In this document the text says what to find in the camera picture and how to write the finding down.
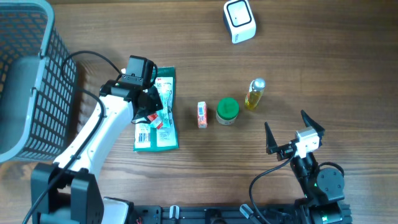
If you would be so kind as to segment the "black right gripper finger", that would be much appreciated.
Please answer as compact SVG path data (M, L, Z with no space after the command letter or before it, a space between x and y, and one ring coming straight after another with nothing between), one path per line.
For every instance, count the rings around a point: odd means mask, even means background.
M317 132L319 137L323 137L325 129L316 121L314 121L311 117L309 117L309 115L304 110L301 110L300 113L306 127L312 127Z
M265 131L266 131L266 152L268 154L273 154L277 152L278 145L275 141L274 135L271 131L271 128L268 122L264 123Z

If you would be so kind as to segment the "mint green sachet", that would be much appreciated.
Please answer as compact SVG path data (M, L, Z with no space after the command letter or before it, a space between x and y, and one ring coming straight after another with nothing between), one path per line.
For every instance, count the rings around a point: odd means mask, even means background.
M164 124L163 128L170 128L172 124L172 119L170 117L172 90L162 90L160 93L160 99L163 108L156 113L162 118Z

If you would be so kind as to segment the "red coffee stick sachet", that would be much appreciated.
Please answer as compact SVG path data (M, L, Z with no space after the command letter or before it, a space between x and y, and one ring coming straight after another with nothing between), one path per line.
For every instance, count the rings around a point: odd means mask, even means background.
M156 129L161 129L163 128L163 121L162 118L157 114L151 114L149 116L147 116L148 120L150 121L149 125L152 128L156 128Z

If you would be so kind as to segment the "green lid jar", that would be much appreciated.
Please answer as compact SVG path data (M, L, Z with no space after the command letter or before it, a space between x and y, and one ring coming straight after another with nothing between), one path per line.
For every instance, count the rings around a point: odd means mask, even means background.
M234 98L223 98L216 109L216 119L222 125L231 125L239 114L239 104Z

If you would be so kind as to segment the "yellow oil bottle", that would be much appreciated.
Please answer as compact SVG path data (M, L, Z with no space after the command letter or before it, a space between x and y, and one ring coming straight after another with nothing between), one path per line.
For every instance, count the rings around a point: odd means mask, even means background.
M244 102L247 109L254 110L257 107L261 97L263 96L265 87L266 81L263 78L256 78L250 83Z

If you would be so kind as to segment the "green white gloves package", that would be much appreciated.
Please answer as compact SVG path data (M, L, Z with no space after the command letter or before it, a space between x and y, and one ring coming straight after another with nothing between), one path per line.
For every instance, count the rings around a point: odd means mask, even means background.
M178 134L172 113L175 99L175 68L159 68L155 87L159 94L162 90L172 90L170 113L172 124L170 128L156 129L150 127L148 118L138 120L135 126L133 146L135 152L160 152L178 148Z

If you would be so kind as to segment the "small orange box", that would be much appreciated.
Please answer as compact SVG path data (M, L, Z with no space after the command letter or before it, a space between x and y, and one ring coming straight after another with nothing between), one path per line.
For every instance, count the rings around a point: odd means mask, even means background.
M199 128L207 128L207 106L204 101L198 102L197 104L197 118L198 118L198 127Z

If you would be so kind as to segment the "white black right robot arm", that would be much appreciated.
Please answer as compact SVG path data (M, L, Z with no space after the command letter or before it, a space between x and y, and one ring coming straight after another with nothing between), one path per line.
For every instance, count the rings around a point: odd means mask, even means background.
M293 204L268 205L262 214L270 223L351 223L349 205L341 202L345 172L334 162L317 162L313 152L322 146L325 129L306 112L300 113L305 128L283 146L277 145L269 125L264 126L267 153L289 163L304 197Z

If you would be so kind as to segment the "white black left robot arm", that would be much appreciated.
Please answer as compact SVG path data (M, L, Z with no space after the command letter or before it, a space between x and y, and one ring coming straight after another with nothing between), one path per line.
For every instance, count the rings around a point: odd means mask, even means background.
M134 223L134 204L103 198L97 178L111 148L134 120L163 108L154 86L157 65L130 56L127 68L94 95L97 105L77 137L53 164L39 163L31 176L32 206L27 223Z

